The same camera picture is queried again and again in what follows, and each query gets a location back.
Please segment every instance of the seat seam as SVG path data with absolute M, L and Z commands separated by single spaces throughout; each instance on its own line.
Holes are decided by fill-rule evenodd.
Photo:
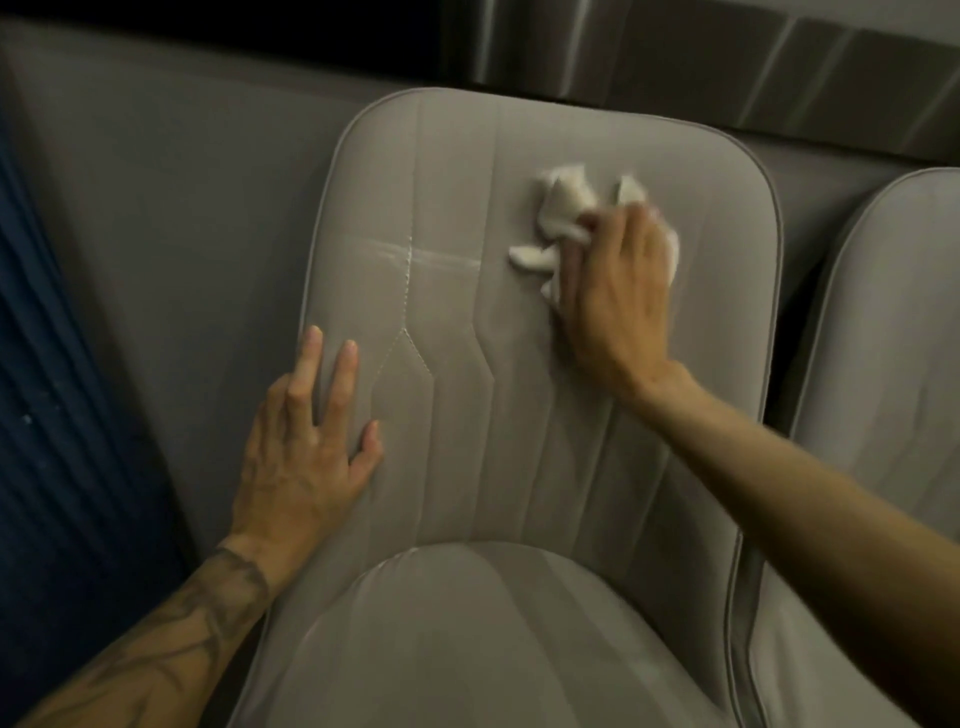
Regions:
M 493 367 L 484 351 L 483 343 L 476 329 L 477 305 L 480 301 L 480 290 L 483 285 L 484 255 L 487 251 L 487 232 L 490 228 L 491 200 L 493 197 L 493 183 L 496 181 L 496 168 L 500 159 L 500 101 L 497 98 L 494 101 L 495 121 L 493 122 L 493 161 L 490 165 L 490 181 L 487 185 L 487 214 L 484 216 L 482 246 L 480 249 L 480 270 L 477 272 L 477 286 L 473 291 L 473 310 L 470 316 L 470 329 L 473 331 L 473 338 L 480 348 L 480 354 L 484 363 L 490 372 L 493 388 L 490 392 L 490 409 L 487 415 L 487 433 L 484 436 L 483 447 L 481 448 L 480 474 L 477 476 L 476 492 L 473 494 L 473 512 L 470 515 L 470 538 L 476 533 L 477 509 L 480 507 L 480 491 L 483 489 L 485 475 L 487 474 L 487 450 L 490 446 L 490 436 L 493 430 L 494 410 L 496 408 L 496 374 L 493 373 Z

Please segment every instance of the gray upholstery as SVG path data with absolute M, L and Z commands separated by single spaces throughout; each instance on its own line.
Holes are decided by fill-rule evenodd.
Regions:
M 491 543 L 413 549 L 368 571 L 304 638 L 267 724 L 731 725 L 599 578 Z
M 960 534 L 960 170 L 878 193 L 849 227 L 811 323 L 793 437 L 951 538 Z M 913 722 L 771 569 L 751 658 L 771 728 Z
M 767 179 L 736 142 L 667 119 L 464 91 L 373 105 L 331 167 L 303 322 L 325 330 L 329 351 L 360 344 L 354 427 L 379 419 L 387 458 L 274 608 L 234 725 L 280 710 L 284 673 L 295 679 L 291 661 L 312 654 L 307 636 L 344 608 L 351 583 L 445 542 L 535 546 L 599 574 L 730 710 L 738 532 L 660 441 L 583 379 L 555 340 L 542 280 L 507 263 L 507 248 L 534 236 L 534 175 L 571 161 L 604 193 L 627 171 L 650 189 L 683 241 L 673 353 L 758 416 L 780 228 Z M 332 356 L 322 381 L 331 366 Z M 510 646 L 495 629 L 486 637 Z

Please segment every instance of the left hand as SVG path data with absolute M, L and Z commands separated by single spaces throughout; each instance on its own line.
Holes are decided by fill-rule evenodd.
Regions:
M 274 382 L 260 404 L 244 451 L 233 525 L 221 544 L 256 563 L 273 595 L 343 523 L 383 459 L 377 422 L 367 424 L 360 452 L 348 457 L 358 368 L 352 341 L 340 349 L 326 411 L 313 424 L 323 347 L 323 334 L 310 327 L 293 373 Z

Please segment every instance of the gray wall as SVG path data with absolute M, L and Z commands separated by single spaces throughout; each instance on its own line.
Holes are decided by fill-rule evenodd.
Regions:
M 316 206 L 375 79 L 0 24 L 14 142 L 87 335 L 156 438 L 201 552 L 289 366 Z M 905 163 L 745 137 L 780 194 L 784 292 Z

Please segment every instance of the white cloth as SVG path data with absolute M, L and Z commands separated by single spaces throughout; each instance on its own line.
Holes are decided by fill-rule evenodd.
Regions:
M 587 181 L 583 164 L 569 164 L 548 170 L 538 175 L 544 186 L 543 203 L 537 213 L 537 228 L 550 241 L 574 240 L 589 245 L 590 233 L 577 225 L 577 218 L 588 210 L 597 209 L 599 198 Z M 616 203 L 642 203 L 647 201 L 647 192 L 632 175 L 620 177 L 616 187 Z M 680 238 L 662 219 L 666 229 L 668 281 L 673 282 L 680 262 Z M 545 248 L 536 245 L 514 246 L 508 252 L 517 268 L 535 273 L 552 274 L 540 292 L 554 306 L 560 305 L 560 248 L 557 243 Z

